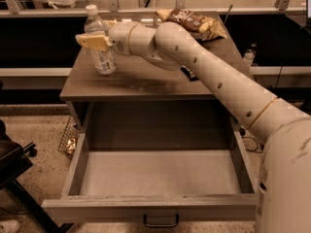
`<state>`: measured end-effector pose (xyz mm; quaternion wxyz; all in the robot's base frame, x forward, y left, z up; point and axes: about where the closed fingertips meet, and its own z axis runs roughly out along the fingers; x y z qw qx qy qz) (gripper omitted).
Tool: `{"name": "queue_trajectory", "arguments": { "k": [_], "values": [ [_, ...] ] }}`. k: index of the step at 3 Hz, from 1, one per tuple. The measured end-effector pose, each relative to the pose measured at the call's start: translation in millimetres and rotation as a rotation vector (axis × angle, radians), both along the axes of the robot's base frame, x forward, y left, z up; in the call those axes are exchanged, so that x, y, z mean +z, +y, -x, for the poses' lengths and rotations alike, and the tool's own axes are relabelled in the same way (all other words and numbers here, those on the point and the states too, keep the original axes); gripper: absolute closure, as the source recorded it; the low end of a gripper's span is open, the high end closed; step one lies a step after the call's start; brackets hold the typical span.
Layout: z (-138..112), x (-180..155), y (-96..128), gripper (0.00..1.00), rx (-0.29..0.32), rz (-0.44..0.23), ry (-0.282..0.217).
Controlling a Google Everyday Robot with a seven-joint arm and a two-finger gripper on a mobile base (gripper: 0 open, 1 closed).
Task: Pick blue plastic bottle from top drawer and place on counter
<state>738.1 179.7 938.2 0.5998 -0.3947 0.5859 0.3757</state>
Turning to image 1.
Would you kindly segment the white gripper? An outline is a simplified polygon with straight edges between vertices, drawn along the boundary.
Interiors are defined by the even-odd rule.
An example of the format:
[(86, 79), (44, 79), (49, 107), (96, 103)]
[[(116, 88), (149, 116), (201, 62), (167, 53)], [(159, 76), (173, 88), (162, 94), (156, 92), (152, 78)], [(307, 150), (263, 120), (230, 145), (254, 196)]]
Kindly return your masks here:
[(77, 43), (91, 50), (106, 51), (113, 47), (118, 54), (141, 54), (139, 33), (143, 28), (142, 24), (134, 21), (117, 22), (116, 20), (104, 20), (104, 22), (113, 26), (109, 31), (109, 38), (104, 34), (78, 34), (75, 36)]

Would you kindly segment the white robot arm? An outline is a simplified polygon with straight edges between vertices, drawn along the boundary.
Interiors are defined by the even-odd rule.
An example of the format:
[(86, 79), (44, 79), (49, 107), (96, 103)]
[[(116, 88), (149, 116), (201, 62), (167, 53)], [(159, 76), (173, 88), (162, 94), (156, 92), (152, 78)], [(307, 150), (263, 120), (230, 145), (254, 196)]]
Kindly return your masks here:
[(107, 34), (80, 34), (92, 50), (113, 48), (157, 67), (184, 65), (264, 144), (256, 233), (311, 233), (311, 116), (251, 80), (199, 45), (181, 25), (148, 28), (117, 22)]

